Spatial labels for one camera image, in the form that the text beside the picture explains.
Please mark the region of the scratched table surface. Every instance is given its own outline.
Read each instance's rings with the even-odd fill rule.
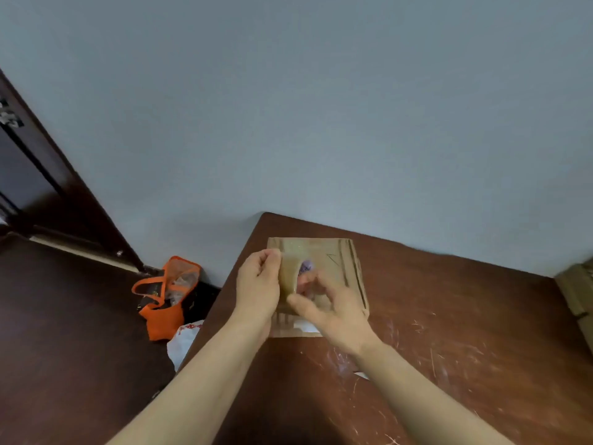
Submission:
[[[265,213],[189,360],[226,322],[237,269],[268,237],[347,237],[383,341],[517,444],[593,443],[593,357],[543,276]],[[323,337],[268,339],[216,443],[414,443],[370,381]]]

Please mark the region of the orange bag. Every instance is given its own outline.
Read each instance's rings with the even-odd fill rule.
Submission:
[[[132,286],[132,293],[153,300],[139,312],[146,319],[148,337],[152,341],[171,340],[184,324],[182,301],[196,286],[202,268],[173,256],[162,269],[163,276],[141,279]]]

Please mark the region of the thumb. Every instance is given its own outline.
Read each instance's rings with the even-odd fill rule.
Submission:
[[[280,253],[280,250],[272,251],[263,263],[262,275],[265,278],[278,279],[280,262],[282,262],[282,254]]]
[[[314,324],[317,329],[323,329],[325,325],[327,314],[320,311],[315,303],[310,299],[299,294],[290,294],[286,297],[286,301],[294,309],[294,311],[303,317],[305,320]]]

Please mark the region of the door frame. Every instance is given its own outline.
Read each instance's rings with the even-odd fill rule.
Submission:
[[[105,251],[115,259],[130,263],[144,272],[146,270],[144,263],[2,69],[0,69],[0,95],[8,102],[7,108],[18,115],[24,124],[19,128],[5,125],[0,127],[37,167],[56,192],[78,212],[81,220],[94,232]]]

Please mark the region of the white plastic bag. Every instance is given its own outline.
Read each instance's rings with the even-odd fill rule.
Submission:
[[[175,366],[175,371],[179,370],[179,366],[182,365],[183,358],[185,358],[189,347],[193,344],[193,340],[200,332],[202,323],[204,323],[203,320],[198,320],[180,326],[175,336],[167,342],[167,354]]]

